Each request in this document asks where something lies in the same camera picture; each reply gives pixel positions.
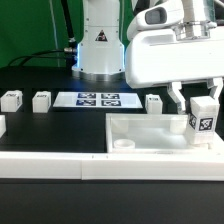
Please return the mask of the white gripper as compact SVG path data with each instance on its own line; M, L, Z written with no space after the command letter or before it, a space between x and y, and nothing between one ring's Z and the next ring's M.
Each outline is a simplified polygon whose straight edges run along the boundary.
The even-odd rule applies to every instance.
M132 88L169 83L167 92L179 114L186 113L181 82L208 79L209 98L217 101L223 89L224 26L210 34L208 39L177 41L172 29L138 33L126 50L126 82Z

